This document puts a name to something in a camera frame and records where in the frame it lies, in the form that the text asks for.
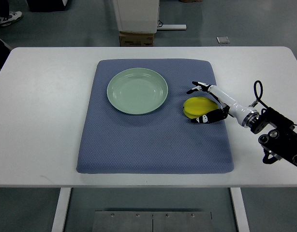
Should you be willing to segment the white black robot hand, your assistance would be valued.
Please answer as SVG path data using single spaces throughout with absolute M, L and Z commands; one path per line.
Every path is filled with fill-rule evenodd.
M 207 92 L 219 102 L 221 108 L 210 111 L 203 116 L 191 119 L 192 123 L 210 124 L 215 123 L 231 116 L 237 119 L 239 125 L 247 128 L 259 118 L 259 112 L 253 107 L 245 107 L 238 103 L 237 100 L 230 97 L 227 93 L 219 89 L 216 85 L 209 85 L 203 82 L 192 82 L 195 87 L 187 91 L 191 94 L 196 91 Z

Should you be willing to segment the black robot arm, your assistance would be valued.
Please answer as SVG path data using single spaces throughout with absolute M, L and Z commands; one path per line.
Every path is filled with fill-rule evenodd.
M 273 127 L 267 134 L 262 134 L 258 138 L 258 142 L 264 151 L 263 163 L 273 164 L 284 159 L 297 167 L 297 132 L 295 132 L 297 124 L 261 100 L 263 95 L 261 81 L 255 81 L 253 90 L 256 100 L 251 106 L 255 107 L 260 103 L 264 108 L 261 113 L 252 116 L 247 125 L 254 134 L 258 134 L 268 124 Z

